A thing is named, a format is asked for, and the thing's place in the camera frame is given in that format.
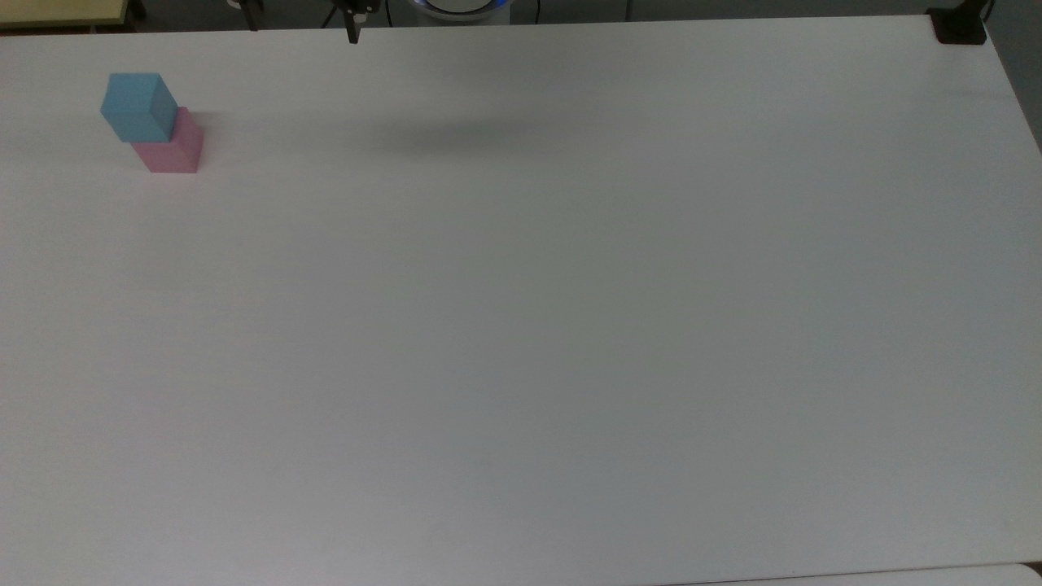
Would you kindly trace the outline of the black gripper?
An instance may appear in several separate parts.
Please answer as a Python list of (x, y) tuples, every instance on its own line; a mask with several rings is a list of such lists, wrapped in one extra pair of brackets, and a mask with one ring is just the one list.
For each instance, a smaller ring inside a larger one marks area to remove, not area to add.
[(336, 7), (347, 14), (347, 36), (350, 44), (359, 42), (359, 15), (381, 11), (380, 0), (336, 0)]

